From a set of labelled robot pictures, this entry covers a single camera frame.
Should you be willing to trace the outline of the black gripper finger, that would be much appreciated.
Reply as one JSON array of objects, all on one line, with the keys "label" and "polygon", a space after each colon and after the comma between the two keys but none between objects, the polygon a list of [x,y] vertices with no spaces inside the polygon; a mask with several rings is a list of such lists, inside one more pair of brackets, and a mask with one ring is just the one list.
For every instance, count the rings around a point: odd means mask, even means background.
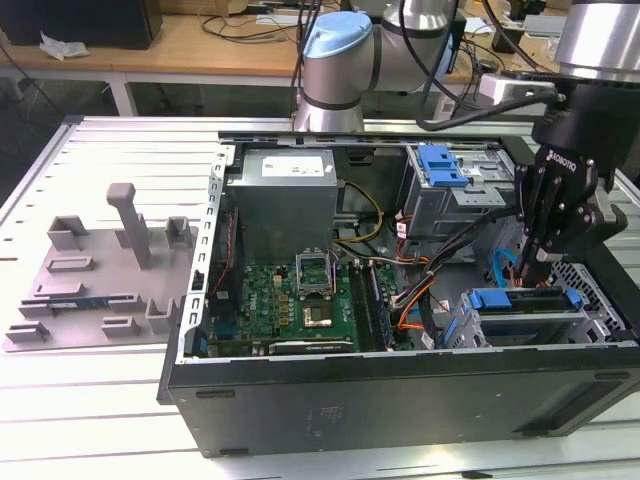
[{"label": "black gripper finger", "polygon": [[597,186],[594,163],[577,163],[570,171],[557,163],[542,165],[538,233],[538,283],[549,275],[551,264],[576,256],[584,248],[579,237],[587,230],[588,198]]},{"label": "black gripper finger", "polygon": [[524,245],[518,260],[517,271],[521,280],[534,277],[534,263],[539,246],[537,235],[538,201],[544,180],[544,167],[518,164],[515,168],[516,217],[523,223]]}]

